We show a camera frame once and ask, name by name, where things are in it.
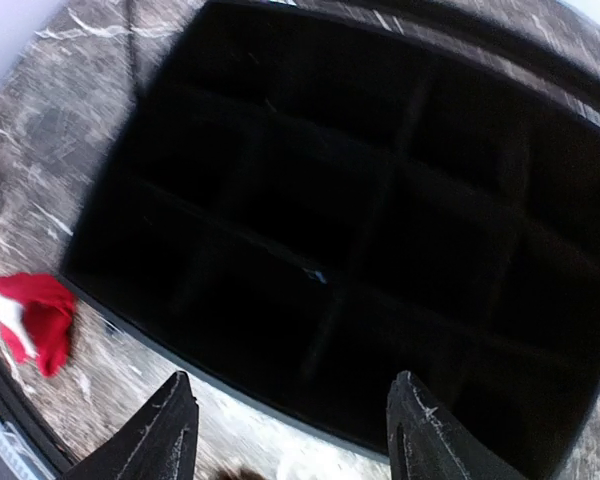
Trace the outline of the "red and white sock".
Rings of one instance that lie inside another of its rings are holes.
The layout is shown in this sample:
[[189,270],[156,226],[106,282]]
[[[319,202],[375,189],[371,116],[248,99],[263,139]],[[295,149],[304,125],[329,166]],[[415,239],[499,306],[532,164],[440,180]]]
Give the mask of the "red and white sock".
[[15,361],[36,363],[49,378],[66,364],[76,298],[54,276],[0,276],[0,334]]

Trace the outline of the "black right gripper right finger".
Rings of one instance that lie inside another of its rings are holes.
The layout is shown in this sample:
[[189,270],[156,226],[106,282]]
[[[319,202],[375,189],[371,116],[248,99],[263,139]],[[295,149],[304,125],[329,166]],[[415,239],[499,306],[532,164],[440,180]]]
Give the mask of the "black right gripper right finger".
[[477,440],[406,370],[392,382],[386,407],[393,479],[521,479]]

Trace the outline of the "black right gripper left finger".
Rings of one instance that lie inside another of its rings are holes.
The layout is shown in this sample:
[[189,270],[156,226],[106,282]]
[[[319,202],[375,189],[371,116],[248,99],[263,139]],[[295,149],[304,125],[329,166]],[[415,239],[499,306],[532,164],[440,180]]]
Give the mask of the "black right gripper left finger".
[[199,407],[188,375],[172,374],[107,442],[64,479],[192,479]]

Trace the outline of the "black compartment display box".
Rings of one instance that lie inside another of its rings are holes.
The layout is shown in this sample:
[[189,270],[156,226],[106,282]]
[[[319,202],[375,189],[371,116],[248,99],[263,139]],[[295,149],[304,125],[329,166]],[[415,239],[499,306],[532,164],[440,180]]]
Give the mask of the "black compartment display box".
[[387,451],[413,372],[478,444],[559,472],[600,391],[600,79],[508,27],[426,37],[208,1],[141,90],[63,282],[259,409]]

